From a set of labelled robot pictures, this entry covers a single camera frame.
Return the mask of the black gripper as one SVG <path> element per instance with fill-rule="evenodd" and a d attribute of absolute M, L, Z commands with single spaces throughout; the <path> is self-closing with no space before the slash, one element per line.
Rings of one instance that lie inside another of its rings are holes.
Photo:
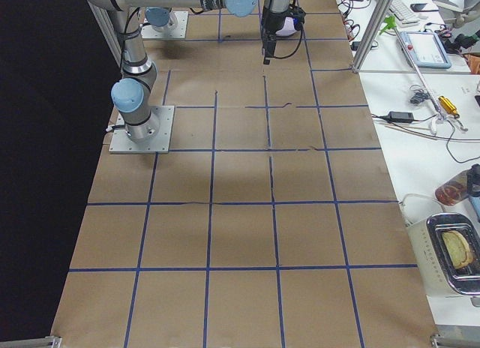
<path fill-rule="evenodd" d="M 261 20 L 261 38 L 263 51 L 263 64 L 269 65 L 275 54 L 276 33 L 280 29 L 280 18 L 276 13 L 264 13 Z"/>

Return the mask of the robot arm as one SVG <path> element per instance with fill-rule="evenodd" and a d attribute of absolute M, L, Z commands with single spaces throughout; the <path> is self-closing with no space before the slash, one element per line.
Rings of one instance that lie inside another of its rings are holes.
<path fill-rule="evenodd" d="M 156 32 L 167 32 L 177 27 L 178 20 L 170 8 L 147 7 L 145 23 L 149 24 Z"/>
<path fill-rule="evenodd" d="M 111 97 L 124 120 L 126 136 L 133 142 L 152 139 L 161 121 L 155 117 L 149 95 L 157 78 L 155 63 L 149 58 L 139 22 L 140 8 L 198 8 L 201 12 L 227 9 L 236 17 L 246 17 L 258 0 L 87 0 L 104 9 L 121 48 L 121 80 L 114 84 Z"/>

